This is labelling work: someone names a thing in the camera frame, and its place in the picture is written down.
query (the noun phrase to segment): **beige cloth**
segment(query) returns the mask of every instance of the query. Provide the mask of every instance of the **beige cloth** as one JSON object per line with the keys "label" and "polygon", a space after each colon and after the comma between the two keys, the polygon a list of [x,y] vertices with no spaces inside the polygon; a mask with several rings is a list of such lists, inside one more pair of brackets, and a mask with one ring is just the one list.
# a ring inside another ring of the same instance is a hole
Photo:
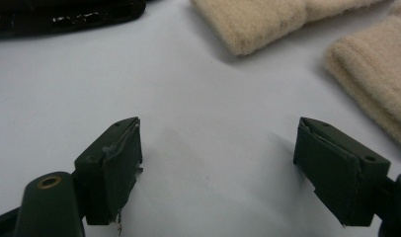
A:
{"label": "beige cloth", "polygon": [[379,0],[192,0],[235,55],[246,55],[307,22]]}
{"label": "beige cloth", "polygon": [[331,45],[326,67],[363,110],[401,143],[401,0],[396,0],[382,23]]}

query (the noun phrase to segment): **black object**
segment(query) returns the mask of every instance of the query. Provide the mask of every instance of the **black object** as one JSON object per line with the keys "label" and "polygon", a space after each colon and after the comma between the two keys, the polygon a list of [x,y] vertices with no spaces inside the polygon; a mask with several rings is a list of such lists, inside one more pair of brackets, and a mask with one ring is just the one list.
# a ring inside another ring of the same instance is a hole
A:
{"label": "black object", "polygon": [[343,225],[382,219],[379,236],[401,237],[401,175],[387,177],[390,162],[334,126],[301,118],[294,164]]}
{"label": "black object", "polygon": [[142,172],[139,119],[110,126],[76,160],[70,175],[55,172],[30,182],[21,207],[0,216],[0,237],[84,236],[90,225],[116,220]]}
{"label": "black object", "polygon": [[0,37],[64,33],[135,20],[144,0],[0,0]]}

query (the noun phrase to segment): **white surface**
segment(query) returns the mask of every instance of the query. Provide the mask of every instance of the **white surface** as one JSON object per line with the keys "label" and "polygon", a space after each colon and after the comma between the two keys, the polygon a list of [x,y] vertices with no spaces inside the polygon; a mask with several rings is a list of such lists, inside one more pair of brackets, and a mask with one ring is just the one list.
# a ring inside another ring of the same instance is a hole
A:
{"label": "white surface", "polygon": [[[139,20],[0,40],[0,214],[24,186],[75,158],[113,122],[141,118],[144,173],[122,236],[376,236],[344,228],[292,164],[300,117],[324,120],[392,162],[401,147],[322,67],[334,40],[384,19],[390,2],[308,25],[235,58],[188,0]],[[87,236],[117,236],[86,226]]]}

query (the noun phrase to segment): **white table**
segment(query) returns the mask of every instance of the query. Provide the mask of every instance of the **white table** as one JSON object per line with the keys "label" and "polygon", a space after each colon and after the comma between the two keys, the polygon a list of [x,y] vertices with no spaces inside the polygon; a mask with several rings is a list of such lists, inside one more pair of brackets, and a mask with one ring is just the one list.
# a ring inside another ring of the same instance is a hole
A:
{"label": "white table", "polygon": [[[0,214],[25,185],[75,158],[109,125],[140,117],[144,173],[122,236],[377,236],[344,228],[292,164],[300,117],[326,121],[392,162],[392,141],[323,68],[325,48],[382,21],[391,2],[305,26],[243,58],[188,0],[137,21],[0,39]],[[117,236],[87,226],[91,237]]]}

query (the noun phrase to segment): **folded towel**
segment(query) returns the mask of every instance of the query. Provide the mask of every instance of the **folded towel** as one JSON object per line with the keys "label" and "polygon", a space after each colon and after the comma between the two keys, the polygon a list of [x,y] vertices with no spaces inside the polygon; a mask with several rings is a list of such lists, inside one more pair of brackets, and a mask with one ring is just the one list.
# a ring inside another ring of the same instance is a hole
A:
{"label": "folded towel", "polygon": [[362,109],[401,143],[401,0],[382,23],[344,37],[326,67]]}
{"label": "folded towel", "polygon": [[305,23],[379,0],[192,0],[235,55],[246,55]]}

